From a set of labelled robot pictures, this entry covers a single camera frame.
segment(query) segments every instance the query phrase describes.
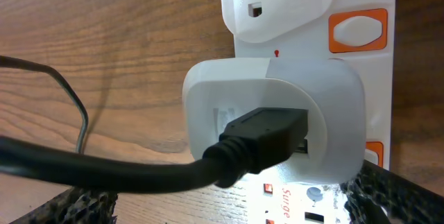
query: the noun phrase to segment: extension cord socket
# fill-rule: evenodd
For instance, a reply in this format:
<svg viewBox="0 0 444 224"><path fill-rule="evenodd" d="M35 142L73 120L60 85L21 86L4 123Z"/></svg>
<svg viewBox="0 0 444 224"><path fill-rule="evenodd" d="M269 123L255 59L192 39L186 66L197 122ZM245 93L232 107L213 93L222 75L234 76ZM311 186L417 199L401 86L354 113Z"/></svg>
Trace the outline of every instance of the extension cord socket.
<svg viewBox="0 0 444 224"><path fill-rule="evenodd" d="M364 89L356 72L340 60L230 58L192 67L183 104L191 154L196 160L219 141L227 124L259 107L308 110L305 152L248 174L245 180L273 183L342 183L364 160Z"/></svg>
<svg viewBox="0 0 444 224"><path fill-rule="evenodd" d="M341 59L366 94L366 159L389 169L395 0L221 0L237 58Z"/></svg>

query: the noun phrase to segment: thick black cable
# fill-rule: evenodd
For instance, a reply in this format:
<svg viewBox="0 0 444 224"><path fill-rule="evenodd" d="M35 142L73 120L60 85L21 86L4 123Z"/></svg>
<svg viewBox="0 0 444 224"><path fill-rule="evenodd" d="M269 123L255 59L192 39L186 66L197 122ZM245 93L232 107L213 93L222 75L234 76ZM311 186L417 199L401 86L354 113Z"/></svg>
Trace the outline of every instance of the thick black cable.
<svg viewBox="0 0 444 224"><path fill-rule="evenodd" d="M107 160L0 137L0 173L128 193L173 193L198 189L225 174L221 160L191 164L137 164Z"/></svg>
<svg viewBox="0 0 444 224"><path fill-rule="evenodd" d="M74 104L80 111L80 115L82 116L82 126L80 127L80 133L78 134L76 146L76 152L82 153L83 142L85 139L86 131L88 129L88 113L85 109L85 106L83 106L82 101L80 101L79 97L76 95L71 86L69 86L69 83L63 78L63 76L58 73L58 71L56 71L53 67L2 55L0 55L0 67L42 72L50 75L57 81L57 83L66 91L66 93L68 93L69 97L74 102Z"/></svg>

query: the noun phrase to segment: gray circle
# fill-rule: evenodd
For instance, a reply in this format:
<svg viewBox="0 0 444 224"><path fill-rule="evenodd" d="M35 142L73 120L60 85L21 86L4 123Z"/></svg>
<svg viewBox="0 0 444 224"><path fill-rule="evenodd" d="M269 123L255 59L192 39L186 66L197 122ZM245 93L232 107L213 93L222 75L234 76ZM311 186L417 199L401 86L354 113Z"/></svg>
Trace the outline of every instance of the gray circle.
<svg viewBox="0 0 444 224"><path fill-rule="evenodd" d="M317 187L311 187L307 189L307 196L310 198L310 200L313 201L321 201L323 199L323 195L320 189Z"/></svg>

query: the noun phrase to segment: wooden surface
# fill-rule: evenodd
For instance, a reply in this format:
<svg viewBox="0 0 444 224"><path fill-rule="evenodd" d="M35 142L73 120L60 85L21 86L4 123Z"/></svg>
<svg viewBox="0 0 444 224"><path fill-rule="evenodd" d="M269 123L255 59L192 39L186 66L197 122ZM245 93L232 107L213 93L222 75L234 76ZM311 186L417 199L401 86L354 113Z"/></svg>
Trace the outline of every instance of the wooden surface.
<svg viewBox="0 0 444 224"><path fill-rule="evenodd" d="M444 0L398 0L392 171L444 195ZM0 0L0 54L55 67L91 119L86 153L190 162L181 108L188 69L232 57L220 0ZM0 135L73 150L80 116L48 76L0 69ZM245 223L243 185L121 194L119 223ZM65 186L0 175L0 223Z"/></svg>

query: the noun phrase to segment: plug adapter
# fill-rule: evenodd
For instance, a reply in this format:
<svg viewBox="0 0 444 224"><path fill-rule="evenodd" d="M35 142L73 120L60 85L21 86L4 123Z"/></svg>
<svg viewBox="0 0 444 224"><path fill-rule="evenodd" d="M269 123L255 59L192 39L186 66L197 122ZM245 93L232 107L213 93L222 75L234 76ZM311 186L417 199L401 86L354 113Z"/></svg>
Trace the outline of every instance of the plug adapter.
<svg viewBox="0 0 444 224"><path fill-rule="evenodd" d="M275 182L335 184L364 160L366 115L359 76L340 60L232 58L192 67L182 99L196 160L232 120L259 107L308 110L307 152L259 175Z"/></svg>

